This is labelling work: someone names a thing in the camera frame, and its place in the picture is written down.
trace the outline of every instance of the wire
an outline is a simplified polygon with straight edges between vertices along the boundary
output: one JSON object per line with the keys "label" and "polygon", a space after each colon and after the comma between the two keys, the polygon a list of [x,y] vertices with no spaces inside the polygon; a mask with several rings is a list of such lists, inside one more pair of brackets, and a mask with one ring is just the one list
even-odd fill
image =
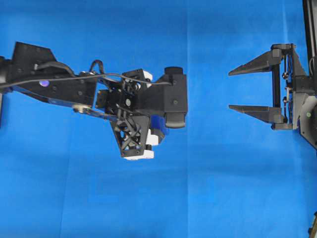
{"label": "wire", "polygon": [[314,60],[314,57],[312,57],[310,60],[309,60],[309,72],[311,73],[311,75],[313,75],[313,70],[312,70],[312,61]]}
{"label": "wire", "polygon": [[98,64],[98,66],[99,66],[99,73],[105,73],[105,71],[104,71],[104,64],[103,64],[103,62],[102,62],[101,60],[99,60],[99,59],[96,59],[96,60],[94,60],[94,61],[92,62],[91,66],[90,66],[90,69],[89,69],[89,72],[92,72],[93,69],[94,69],[94,67],[95,67],[95,65],[97,65],[97,64]]}
{"label": "wire", "polygon": [[127,80],[139,82],[139,83],[146,83],[146,84],[152,84],[152,85],[172,85],[169,82],[145,82],[139,79],[135,78],[129,78],[124,75],[118,74],[118,73],[103,73],[103,74],[96,74],[96,75],[87,75],[87,76],[76,76],[76,77],[67,77],[67,78],[46,78],[46,79],[28,79],[25,81],[20,81],[20,82],[14,82],[14,83],[2,83],[0,84],[0,89],[1,88],[8,88],[8,87],[13,87],[21,84],[26,84],[26,83],[32,83],[32,82],[41,82],[41,81],[66,81],[66,80],[75,80],[75,79],[93,79],[93,78],[104,78],[108,81],[119,83],[119,81],[116,81],[114,79],[108,78],[107,76],[115,76],[115,77],[121,77]]}

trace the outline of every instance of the black robotic arm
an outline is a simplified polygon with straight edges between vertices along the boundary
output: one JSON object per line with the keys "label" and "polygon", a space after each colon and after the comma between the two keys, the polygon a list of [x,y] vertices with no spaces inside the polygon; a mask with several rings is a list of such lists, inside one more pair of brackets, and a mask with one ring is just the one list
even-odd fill
{"label": "black robotic arm", "polygon": [[[97,83],[106,88],[98,91],[94,110]],[[0,92],[12,91],[109,120],[121,156],[129,160],[153,158],[152,146],[164,139],[166,128],[185,126],[187,79],[179,67],[166,68],[152,82],[142,69],[105,73],[103,63],[95,60],[88,72],[76,75],[50,49],[17,42],[12,59],[0,57]]]}

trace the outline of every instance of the screw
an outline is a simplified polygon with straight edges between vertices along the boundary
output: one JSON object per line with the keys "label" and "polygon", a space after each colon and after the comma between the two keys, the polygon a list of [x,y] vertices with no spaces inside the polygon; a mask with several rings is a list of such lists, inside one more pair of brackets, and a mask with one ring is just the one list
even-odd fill
{"label": "screw", "polygon": [[125,104],[126,104],[128,107],[131,106],[131,101],[130,101],[130,99],[127,98],[127,99],[125,100]]}

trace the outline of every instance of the black cable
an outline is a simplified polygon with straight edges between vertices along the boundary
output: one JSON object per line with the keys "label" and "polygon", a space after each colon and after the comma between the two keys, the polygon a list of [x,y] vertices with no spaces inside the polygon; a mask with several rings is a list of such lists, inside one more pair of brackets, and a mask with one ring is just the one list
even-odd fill
{"label": "black cable", "polygon": [[92,72],[93,69],[94,69],[94,67],[95,67],[95,65],[97,65],[97,64],[98,64],[98,66],[99,66],[99,73],[105,73],[105,71],[104,71],[104,64],[103,64],[103,62],[102,62],[101,60],[99,60],[99,59],[96,59],[96,60],[94,60],[94,61],[91,63],[89,72]]}
{"label": "black cable", "polygon": [[50,62],[47,62],[44,64],[36,65],[34,70],[41,70],[41,69],[48,68],[48,67],[64,69],[70,74],[70,76],[72,76],[72,77],[76,76],[74,71],[68,65],[61,63],[61,62],[57,62],[57,61],[50,61]]}
{"label": "black cable", "polygon": [[126,77],[126,76],[118,74],[118,73],[103,73],[103,74],[96,74],[96,75],[76,76],[76,77],[67,77],[67,78],[29,79],[29,80],[20,81],[20,82],[14,82],[14,83],[2,83],[2,84],[0,84],[0,89],[1,88],[13,87],[13,86],[21,85],[21,84],[26,84],[26,83],[32,83],[32,82],[64,81],[64,80],[75,80],[75,79],[92,79],[92,78],[100,78],[100,77],[104,78],[105,80],[111,81],[111,82],[119,83],[119,81],[116,81],[114,79],[108,78],[107,76],[115,76],[115,77],[120,77],[120,78],[124,78],[124,79],[127,79],[127,80],[139,82],[139,83],[146,83],[146,84],[152,84],[152,85],[172,85],[169,82],[154,82],[154,83],[145,82],[145,81],[142,81],[142,80],[139,80],[139,79],[129,78],[129,77]]}

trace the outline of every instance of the blue backdrop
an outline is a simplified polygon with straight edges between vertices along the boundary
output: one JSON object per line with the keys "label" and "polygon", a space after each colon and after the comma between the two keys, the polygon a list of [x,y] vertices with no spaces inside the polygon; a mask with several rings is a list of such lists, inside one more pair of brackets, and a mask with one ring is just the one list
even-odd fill
{"label": "blue backdrop", "polygon": [[119,157],[108,122],[16,92],[0,129],[0,238],[307,237],[317,158],[297,132],[231,111],[271,105],[271,74],[228,72],[295,43],[307,69],[301,1],[0,1],[0,55],[51,48],[75,72],[177,65],[188,75],[184,129],[153,160]]}

